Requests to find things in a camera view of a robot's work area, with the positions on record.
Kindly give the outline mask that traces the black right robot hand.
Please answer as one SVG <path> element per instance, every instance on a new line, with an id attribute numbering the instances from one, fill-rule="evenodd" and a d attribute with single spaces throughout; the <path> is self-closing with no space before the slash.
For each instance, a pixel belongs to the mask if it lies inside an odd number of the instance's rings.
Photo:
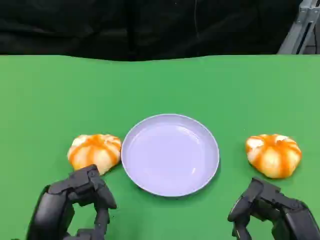
<path id="1" fill-rule="evenodd" d="M 276 185 L 256 177 L 252 178 L 227 217 L 233 223 L 233 237 L 252 239 L 247 230 L 251 217 L 272 222 L 271 233 L 275 240 L 320 238 L 320 228 L 303 201 L 285 196 Z"/>

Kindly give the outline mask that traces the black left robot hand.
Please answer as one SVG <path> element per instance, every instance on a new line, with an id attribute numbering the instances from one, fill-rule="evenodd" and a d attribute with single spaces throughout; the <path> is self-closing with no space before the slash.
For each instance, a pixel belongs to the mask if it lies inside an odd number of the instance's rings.
<path id="1" fill-rule="evenodd" d="M 75 210 L 93 204 L 96 211 L 93 228 L 79 229 L 70 235 L 68 228 Z M 26 238 L 28 240 L 103 240 L 110 223 L 110 209 L 116 209 L 116 201 L 101 178 L 96 165 L 76 170 L 68 178 L 44 187 L 41 192 Z"/>

